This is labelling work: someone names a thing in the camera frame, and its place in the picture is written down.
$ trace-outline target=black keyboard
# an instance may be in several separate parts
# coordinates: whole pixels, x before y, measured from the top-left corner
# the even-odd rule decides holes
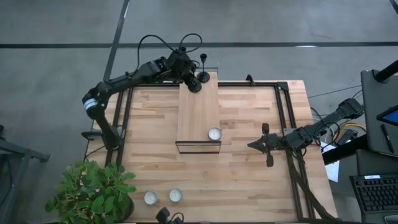
[[[349,178],[363,213],[398,212],[398,174]]]

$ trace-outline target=floor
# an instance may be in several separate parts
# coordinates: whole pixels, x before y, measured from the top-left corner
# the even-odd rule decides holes
[[[87,142],[80,133],[92,122],[82,96],[104,75],[116,77],[136,66],[136,49],[118,49],[113,69],[104,74],[116,49],[90,45],[113,43],[120,17],[125,21],[116,44],[138,43],[146,34],[177,43],[197,32],[206,43],[236,44],[190,54],[197,60],[208,54],[205,66],[217,67],[221,80],[242,80],[247,74],[256,80],[304,80],[308,96],[360,85],[360,71],[382,69],[397,59],[394,0],[132,0],[121,15],[124,1],[0,0],[0,123],[9,141],[51,154],[46,164],[30,163],[15,223],[56,217],[44,212],[44,204],[66,166],[82,160]],[[259,42],[260,47],[250,45]],[[331,47],[337,42],[345,44]],[[62,44],[88,45],[64,49]],[[142,49],[141,62],[169,53],[158,47]],[[320,114],[328,114],[358,90],[309,100]],[[364,124],[364,119],[356,122]],[[331,187],[339,217],[360,220],[348,182],[350,168],[355,168],[352,157],[342,161],[339,183]]]

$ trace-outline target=wooden platform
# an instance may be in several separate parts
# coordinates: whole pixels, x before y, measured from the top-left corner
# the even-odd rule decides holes
[[[311,124],[303,81],[288,83],[297,126]],[[246,146],[261,136],[262,123],[269,123],[270,133],[281,134],[274,89],[218,88],[223,130],[219,154],[178,153],[175,146],[178,94],[177,87],[134,90],[123,155],[126,170],[137,175],[130,183],[137,187],[137,192],[131,195],[136,208],[128,221],[156,222],[155,216],[162,207],[171,213],[182,212],[186,222],[296,221],[285,153],[273,152],[275,164],[268,168],[265,155]],[[110,121],[116,98],[109,101]],[[100,140],[91,142],[87,153],[101,145]],[[105,157],[106,151],[101,150],[89,159],[104,164]],[[336,216],[319,149],[308,147],[305,161],[312,192]],[[169,191],[173,188],[183,192],[179,203],[169,200]],[[148,190],[158,194],[160,201],[156,206],[144,203]]]

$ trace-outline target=plant pot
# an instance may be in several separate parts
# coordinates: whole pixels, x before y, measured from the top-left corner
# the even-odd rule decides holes
[[[115,223],[122,223],[122,222],[126,221],[130,217],[132,212],[134,211],[134,202],[132,201],[131,197],[129,197],[129,200],[130,200],[129,206],[126,208],[126,211],[125,211],[126,215],[124,217],[122,217],[120,220],[115,220],[114,221]]]

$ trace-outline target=wooden table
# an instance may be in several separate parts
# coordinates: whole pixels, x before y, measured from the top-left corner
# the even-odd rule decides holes
[[[284,82],[289,84],[297,126],[312,124],[304,82]],[[186,222],[296,221],[285,152],[272,152],[274,166],[267,167],[266,156],[246,145],[259,139],[262,123],[269,123],[270,133],[282,134],[274,89],[218,88],[223,132],[219,154],[178,153],[175,145],[178,93],[178,87],[134,89],[122,162],[126,170],[137,176],[129,183],[136,186],[137,192],[131,195],[136,208],[128,221],[156,222],[155,216],[162,207],[167,207],[171,214],[182,212]],[[113,96],[108,104],[109,121],[113,118],[116,98]],[[288,119],[285,101],[283,104]],[[101,140],[90,142],[87,153],[102,145]],[[103,165],[105,157],[103,149],[89,159]],[[318,147],[308,147],[305,162],[312,192],[336,217]],[[174,188],[183,192],[183,200],[179,203],[169,200],[169,191]],[[156,206],[145,204],[144,194],[148,190],[158,194],[160,200]],[[305,200],[303,194],[300,195],[307,217]]]

